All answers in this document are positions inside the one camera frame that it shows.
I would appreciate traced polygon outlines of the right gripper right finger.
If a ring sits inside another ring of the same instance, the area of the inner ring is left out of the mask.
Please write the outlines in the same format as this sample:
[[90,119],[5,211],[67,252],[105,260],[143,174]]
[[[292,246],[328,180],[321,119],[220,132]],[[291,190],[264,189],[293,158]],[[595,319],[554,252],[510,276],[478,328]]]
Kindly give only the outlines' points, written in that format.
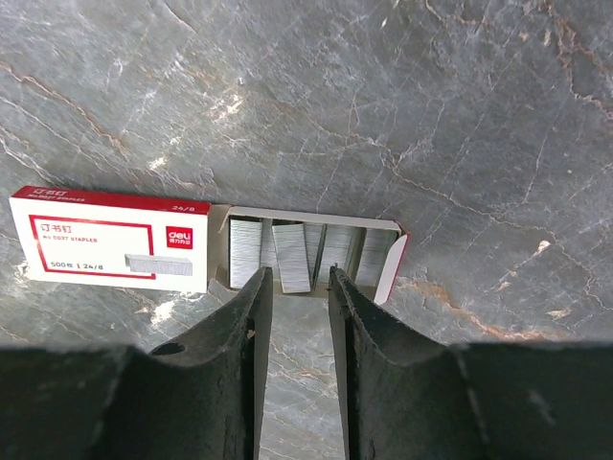
[[329,274],[349,459],[608,459],[608,342],[443,345]]

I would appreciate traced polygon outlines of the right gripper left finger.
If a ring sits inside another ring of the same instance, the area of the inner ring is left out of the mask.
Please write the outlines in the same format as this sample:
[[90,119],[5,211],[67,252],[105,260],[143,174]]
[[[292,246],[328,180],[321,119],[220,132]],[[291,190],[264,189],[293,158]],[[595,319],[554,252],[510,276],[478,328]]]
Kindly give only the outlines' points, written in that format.
[[5,459],[255,459],[272,272],[150,352],[124,344],[5,347]]

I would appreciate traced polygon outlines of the red white staple box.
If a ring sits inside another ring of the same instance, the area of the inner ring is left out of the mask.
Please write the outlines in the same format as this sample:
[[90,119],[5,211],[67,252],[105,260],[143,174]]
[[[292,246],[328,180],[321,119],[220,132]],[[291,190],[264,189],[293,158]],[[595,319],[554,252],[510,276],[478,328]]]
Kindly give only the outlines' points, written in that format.
[[218,282],[237,290],[229,283],[230,220],[252,219],[262,222],[260,268],[271,269],[280,294],[272,225],[304,225],[311,290],[287,295],[323,297],[328,285],[315,286],[315,258],[323,226],[334,224],[358,228],[346,273],[355,284],[366,231],[394,233],[377,285],[358,285],[381,304],[391,295],[410,238],[394,220],[49,187],[23,187],[10,205],[30,277],[53,283],[204,293]]

